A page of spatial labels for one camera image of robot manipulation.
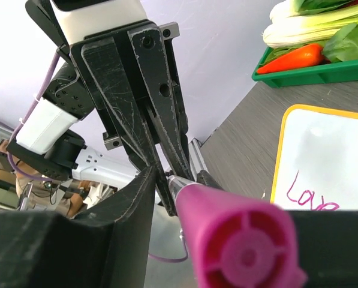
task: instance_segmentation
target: gray floor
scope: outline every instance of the gray floor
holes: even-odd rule
[[[358,82],[272,89],[256,84],[201,152],[221,186],[250,197],[270,198],[281,119],[294,104],[358,112]]]

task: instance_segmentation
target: pink cylinder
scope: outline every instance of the pink cylinder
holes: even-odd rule
[[[298,288],[296,232],[288,213],[201,184],[176,198],[189,254],[201,288]]]

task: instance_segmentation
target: green basket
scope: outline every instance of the green basket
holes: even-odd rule
[[[254,81],[263,81],[266,85],[279,88],[310,84],[358,81],[358,60],[325,64],[309,68],[259,75],[256,70],[264,63],[272,48],[267,48],[253,75]]]

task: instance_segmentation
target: yellow border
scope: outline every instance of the yellow border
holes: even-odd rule
[[[280,158],[281,158],[281,150],[282,150],[282,141],[284,140],[284,129],[285,129],[285,123],[287,122],[287,118],[289,114],[294,110],[307,110],[307,111],[314,111],[319,112],[323,114],[329,114],[329,115],[336,115],[346,118],[353,118],[358,119],[358,113],[357,112],[351,112],[351,111],[343,111],[343,110],[336,110],[336,109],[330,109],[330,108],[323,108],[318,106],[311,106],[311,105],[304,105],[304,104],[295,104],[292,105],[285,111],[284,116],[282,117],[281,121],[281,129],[280,129],[280,137],[279,137],[279,146],[277,149],[277,157],[276,157],[276,166],[275,166],[275,174],[273,176],[273,183],[272,183],[272,193],[270,195],[270,202],[273,203],[275,200],[275,189],[277,184],[277,176],[279,172],[279,166],[280,166]]]

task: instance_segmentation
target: white backdrop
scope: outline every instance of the white backdrop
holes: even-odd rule
[[[265,45],[261,32],[278,0],[142,0],[158,25],[178,22],[176,62],[189,120],[188,137],[205,141],[253,87],[252,71]],[[27,16],[25,0],[0,1],[0,120],[16,125],[39,89],[56,47]],[[74,129],[106,152],[96,113]]]

